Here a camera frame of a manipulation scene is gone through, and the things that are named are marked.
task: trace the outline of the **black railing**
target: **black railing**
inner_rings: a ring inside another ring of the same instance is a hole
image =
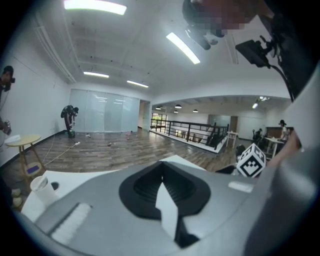
[[[215,150],[221,141],[228,135],[227,126],[194,122],[166,121],[151,119],[152,131],[185,139],[187,142],[201,143]]]

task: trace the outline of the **ceiling light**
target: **ceiling light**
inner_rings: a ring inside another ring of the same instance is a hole
[[[92,72],[83,72],[85,75],[89,76],[96,76],[96,77],[102,77],[102,78],[109,78],[107,74],[98,74],[98,73],[92,73]]]
[[[194,52],[175,34],[170,33],[166,36],[172,43],[174,43],[185,55],[194,63],[200,63],[200,60],[194,54]]]
[[[129,84],[133,84],[133,85],[136,85],[136,86],[142,86],[142,87],[145,87],[145,88],[149,87],[147,85],[144,85],[144,84],[141,84],[141,83],[138,83],[138,82],[133,82],[133,81],[130,81],[130,80],[128,80],[126,82],[129,83]]]
[[[64,8],[70,9],[90,9],[110,12],[114,14],[124,15],[127,7],[107,1],[98,0],[66,0],[64,1]]]

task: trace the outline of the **paper cup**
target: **paper cup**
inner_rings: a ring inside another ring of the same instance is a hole
[[[34,194],[45,204],[46,207],[51,205],[54,201],[58,199],[50,181],[45,185],[44,188],[35,190],[38,182],[41,180],[42,176],[36,177],[30,184],[31,190]]]

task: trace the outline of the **white desk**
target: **white desk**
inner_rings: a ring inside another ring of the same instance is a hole
[[[163,162],[174,162],[178,164],[182,164],[185,166],[198,168],[200,170],[204,170],[203,168],[195,165],[192,162],[189,162],[178,155],[170,156],[165,159],[161,159]],[[117,172],[120,170],[109,170],[109,171],[100,171],[100,172],[85,172],[85,173],[77,173],[77,172],[60,172],[60,171],[50,171],[47,170],[44,175],[48,178],[50,182],[58,182],[60,187],[55,192],[58,199],[64,197],[86,181],[100,176],[104,174],[109,174],[113,172]],[[21,213],[27,216],[32,222],[35,222],[37,218],[46,210],[45,205],[38,199],[33,191],[29,194],[26,199]]]
[[[272,158],[274,158],[276,155],[278,144],[284,144],[284,143],[282,141],[277,140],[276,138],[266,138],[266,139],[272,143],[275,143],[274,148],[273,148],[273,154],[272,154]],[[271,143],[269,143],[269,145],[268,145],[267,153],[269,153],[270,145],[271,145]]]
[[[232,148],[234,148],[235,147],[235,143],[236,143],[236,138],[239,135],[239,133],[233,132],[233,131],[227,131],[227,134],[228,134],[228,140],[226,141],[226,146],[228,147],[229,139],[232,139],[233,140]]]

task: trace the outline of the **sneaker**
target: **sneaker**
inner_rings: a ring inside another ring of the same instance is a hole
[[[11,191],[11,196],[13,198],[17,198],[18,196],[20,196],[20,194],[21,194],[21,190],[19,188],[12,189],[12,191]]]
[[[19,207],[21,204],[22,204],[21,197],[14,198],[12,201],[12,207]]]

